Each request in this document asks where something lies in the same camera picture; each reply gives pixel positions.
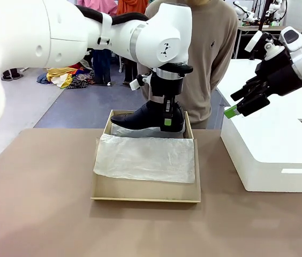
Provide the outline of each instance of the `floor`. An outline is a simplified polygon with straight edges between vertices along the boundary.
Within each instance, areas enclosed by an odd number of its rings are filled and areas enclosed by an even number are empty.
[[[112,87],[89,86],[64,90],[35,127],[104,128],[110,110],[135,110],[145,103],[141,91],[123,85],[124,73],[111,69]],[[212,116],[208,129],[216,125],[220,95],[212,93]]]
[[[20,133],[33,127],[62,93],[56,86],[36,82],[42,69],[28,69],[19,80],[3,82],[6,107],[0,120],[0,153]]]

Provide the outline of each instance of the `jeans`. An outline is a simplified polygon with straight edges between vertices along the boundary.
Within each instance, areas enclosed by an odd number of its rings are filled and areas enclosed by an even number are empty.
[[[131,82],[138,75],[137,63],[131,60],[126,60],[125,63],[125,81]]]
[[[110,82],[110,59],[112,53],[108,49],[93,51],[94,81],[97,84]]]

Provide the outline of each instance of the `leather shoe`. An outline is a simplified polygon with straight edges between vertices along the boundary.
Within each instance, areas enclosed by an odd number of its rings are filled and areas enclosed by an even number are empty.
[[[112,123],[129,130],[142,130],[148,127],[160,127],[161,131],[179,132],[183,129],[184,115],[182,108],[175,103],[170,125],[165,125],[163,104],[148,101],[132,114],[114,115]]]

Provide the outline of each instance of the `person's arm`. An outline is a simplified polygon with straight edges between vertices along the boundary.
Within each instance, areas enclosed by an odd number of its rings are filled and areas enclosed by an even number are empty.
[[[213,90],[224,77],[228,65],[230,64],[233,49],[237,37],[238,22],[231,23],[231,28],[225,44],[220,49],[212,64],[212,73],[210,75],[210,90]]]

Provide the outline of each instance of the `table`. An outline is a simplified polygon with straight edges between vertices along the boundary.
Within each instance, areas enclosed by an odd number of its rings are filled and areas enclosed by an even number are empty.
[[[281,31],[284,28],[286,28],[286,27],[285,26],[269,26],[269,27],[263,27],[262,31],[270,32],[273,36],[279,37],[281,34]],[[237,57],[238,57],[241,37],[249,37],[251,39],[258,30],[259,30],[259,26],[239,26],[238,27],[234,59],[237,59]]]
[[[30,129],[0,156],[0,257],[302,256],[302,194],[246,192],[220,131],[194,131],[202,203],[90,200],[102,130]]]

